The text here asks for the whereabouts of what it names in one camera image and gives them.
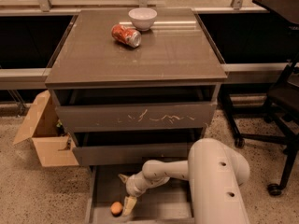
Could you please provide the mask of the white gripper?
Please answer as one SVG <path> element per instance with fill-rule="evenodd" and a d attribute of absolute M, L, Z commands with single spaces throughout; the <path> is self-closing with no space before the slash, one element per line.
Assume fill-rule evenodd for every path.
<path fill-rule="evenodd" d="M 124 198 L 122 209 L 122 214 L 129 216 L 136 205 L 136 197 L 140 197 L 150 188 L 150 182 L 141 172 L 131 175 L 130 177 L 128 175 L 118 174 L 118 177 L 123 184 L 126 184 L 126 191 L 130 195 Z"/>

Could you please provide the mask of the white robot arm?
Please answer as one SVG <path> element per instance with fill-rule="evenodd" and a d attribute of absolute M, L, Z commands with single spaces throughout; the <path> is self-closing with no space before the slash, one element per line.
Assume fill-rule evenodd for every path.
<path fill-rule="evenodd" d="M 128 195 L 122 213 L 132 213 L 137 198 L 171 178 L 189 182 L 194 224 L 250 224 L 239 187 L 249 180 L 247 160 L 222 142 L 195 142 L 186 161 L 146 161 L 131 176 L 119 175 Z"/>

